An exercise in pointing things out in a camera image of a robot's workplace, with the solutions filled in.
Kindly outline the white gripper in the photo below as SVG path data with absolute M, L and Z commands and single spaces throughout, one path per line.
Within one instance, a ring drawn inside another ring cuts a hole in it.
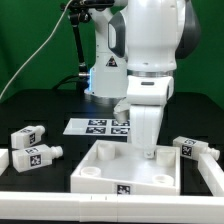
M 129 76 L 127 95 L 114 108 L 118 123 L 130 120 L 129 140 L 147 159 L 155 157 L 164 107 L 173 91 L 172 76 Z

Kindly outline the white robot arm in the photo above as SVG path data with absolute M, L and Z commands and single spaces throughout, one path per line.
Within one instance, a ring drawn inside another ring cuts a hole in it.
M 200 39 L 191 0 L 84 0 L 96 29 L 96 62 L 85 95 L 117 103 L 128 139 L 152 158 L 164 107 L 174 91 L 176 61 Z

